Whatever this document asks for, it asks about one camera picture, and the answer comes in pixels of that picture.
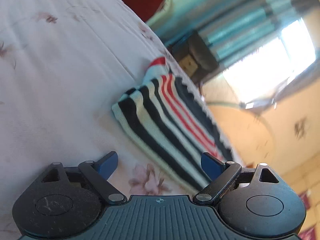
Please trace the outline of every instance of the crosshair symbol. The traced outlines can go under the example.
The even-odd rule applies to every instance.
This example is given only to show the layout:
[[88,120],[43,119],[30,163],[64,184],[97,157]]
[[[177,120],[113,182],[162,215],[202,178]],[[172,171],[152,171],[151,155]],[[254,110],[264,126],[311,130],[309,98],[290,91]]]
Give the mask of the crosshair symbol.
[[162,198],[157,198],[156,201],[157,201],[158,203],[162,203],[162,202],[164,201],[164,199],[162,199]]

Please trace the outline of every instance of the gray ribbed plate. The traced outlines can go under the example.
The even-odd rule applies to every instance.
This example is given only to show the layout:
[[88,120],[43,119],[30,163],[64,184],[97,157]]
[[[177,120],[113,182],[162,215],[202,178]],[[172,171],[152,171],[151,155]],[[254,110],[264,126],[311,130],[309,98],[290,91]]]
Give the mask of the gray ribbed plate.
[[[31,240],[24,236],[21,240]],[[245,240],[228,229],[210,207],[188,196],[132,196],[109,207],[84,233],[68,240]]]

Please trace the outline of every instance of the pink flower print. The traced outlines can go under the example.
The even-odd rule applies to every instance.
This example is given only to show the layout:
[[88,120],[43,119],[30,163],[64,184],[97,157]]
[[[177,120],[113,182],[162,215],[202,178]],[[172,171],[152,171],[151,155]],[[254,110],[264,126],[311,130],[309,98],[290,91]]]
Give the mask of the pink flower print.
[[133,169],[134,178],[129,180],[130,193],[133,195],[162,195],[164,192],[171,192],[164,178],[156,178],[155,169],[148,163],[147,168],[137,164]]

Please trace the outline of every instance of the striped garment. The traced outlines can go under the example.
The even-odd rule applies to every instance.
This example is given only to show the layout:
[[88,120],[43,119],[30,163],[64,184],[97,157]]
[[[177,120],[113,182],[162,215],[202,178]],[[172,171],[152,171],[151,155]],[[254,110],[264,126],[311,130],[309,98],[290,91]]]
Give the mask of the striped garment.
[[201,169],[202,153],[232,160],[216,125],[182,78],[169,73],[164,57],[150,64],[143,85],[128,90],[112,110],[128,136],[172,179],[194,193],[211,182]]

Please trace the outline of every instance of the silver screw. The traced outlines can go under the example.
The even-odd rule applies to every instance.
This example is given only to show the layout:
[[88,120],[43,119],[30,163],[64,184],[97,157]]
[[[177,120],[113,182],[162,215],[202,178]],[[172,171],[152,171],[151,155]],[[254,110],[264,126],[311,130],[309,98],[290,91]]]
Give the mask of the silver screw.
[[196,196],[196,199],[201,201],[201,202],[206,202],[206,201],[210,201],[212,199],[212,197],[209,194],[199,194]]
[[111,194],[108,196],[108,199],[113,202],[122,201],[124,199],[124,196],[122,194]]

